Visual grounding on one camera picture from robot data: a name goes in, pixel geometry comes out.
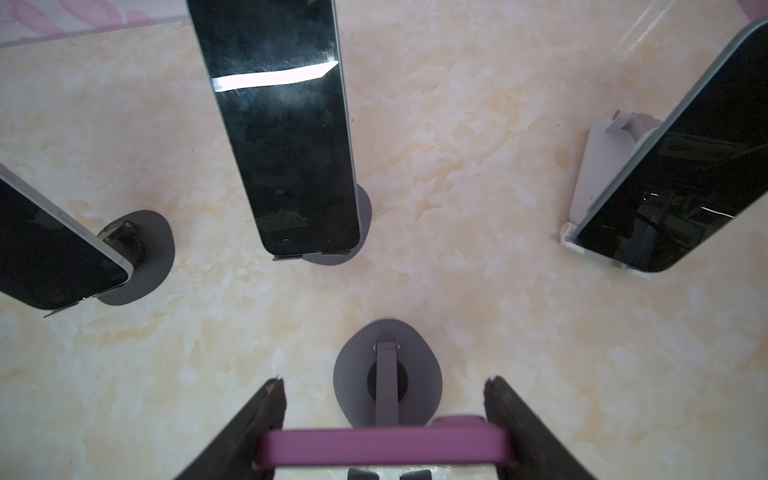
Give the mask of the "black phone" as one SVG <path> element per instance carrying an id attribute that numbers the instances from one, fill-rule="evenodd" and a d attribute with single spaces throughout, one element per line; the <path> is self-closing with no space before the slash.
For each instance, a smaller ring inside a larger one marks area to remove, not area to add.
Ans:
<path id="1" fill-rule="evenodd" d="M 192 1 L 189 16 L 265 249 L 335 254 L 361 239 L 331 1 Z"/>
<path id="2" fill-rule="evenodd" d="M 633 153 L 575 231 L 636 271 L 662 272 L 767 192 L 767 21 L 740 31 Z"/>
<path id="3" fill-rule="evenodd" d="M 37 190 L 1 168 L 1 292 L 59 310 L 131 279 L 124 256 Z"/>

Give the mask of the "back left dark stand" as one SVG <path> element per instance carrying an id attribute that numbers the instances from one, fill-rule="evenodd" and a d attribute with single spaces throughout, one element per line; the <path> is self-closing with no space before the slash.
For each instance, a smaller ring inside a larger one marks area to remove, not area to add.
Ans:
<path id="1" fill-rule="evenodd" d="M 175 244 L 167 220 L 157 212 L 136 211 L 94 235 L 59 210 L 57 221 L 69 230 L 51 257 L 54 272 L 43 285 L 54 293 L 31 305 L 54 314 L 89 298 L 120 306 L 155 290 L 173 266 Z"/>

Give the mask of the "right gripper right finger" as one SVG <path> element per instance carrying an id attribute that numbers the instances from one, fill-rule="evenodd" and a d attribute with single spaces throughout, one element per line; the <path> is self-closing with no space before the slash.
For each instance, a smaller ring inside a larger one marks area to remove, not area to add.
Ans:
<path id="1" fill-rule="evenodd" d="M 496 467 L 499 479 L 596 479 L 501 376 L 486 381 L 484 406 L 510 438 L 513 459 Z"/>

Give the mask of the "purple stand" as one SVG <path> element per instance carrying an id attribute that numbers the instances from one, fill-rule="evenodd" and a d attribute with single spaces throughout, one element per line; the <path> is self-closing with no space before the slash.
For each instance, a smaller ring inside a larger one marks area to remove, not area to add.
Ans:
<path id="1" fill-rule="evenodd" d="M 377 320 L 343 346 L 333 371 L 338 404 L 354 428 L 424 426 L 442 397 L 435 354 L 409 324 Z"/>

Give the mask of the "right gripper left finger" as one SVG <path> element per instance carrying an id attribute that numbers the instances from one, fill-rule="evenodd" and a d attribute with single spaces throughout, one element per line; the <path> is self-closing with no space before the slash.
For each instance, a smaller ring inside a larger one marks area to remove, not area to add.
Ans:
<path id="1" fill-rule="evenodd" d="M 259 446 L 282 429 L 286 409 L 284 381 L 267 380 L 177 479 L 273 479 L 275 469 L 257 461 Z"/>

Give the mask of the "back right white stand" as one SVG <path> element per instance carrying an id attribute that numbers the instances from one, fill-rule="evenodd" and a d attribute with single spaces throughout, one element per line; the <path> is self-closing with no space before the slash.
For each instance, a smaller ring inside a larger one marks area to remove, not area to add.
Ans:
<path id="1" fill-rule="evenodd" d="M 610 119 L 596 121 L 587 138 L 568 222 L 560 230 L 560 244 L 579 255 L 595 256 L 577 240 L 577 227 L 630 158 L 662 121 L 645 113 L 618 110 Z"/>

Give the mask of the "pink-edged phone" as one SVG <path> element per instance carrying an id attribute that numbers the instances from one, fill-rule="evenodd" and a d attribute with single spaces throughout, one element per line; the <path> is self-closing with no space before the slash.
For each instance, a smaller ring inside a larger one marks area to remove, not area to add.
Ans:
<path id="1" fill-rule="evenodd" d="M 427 426 L 274 430 L 259 441 L 254 464 L 277 468 L 507 465 L 510 434 L 481 416 L 441 417 Z"/>

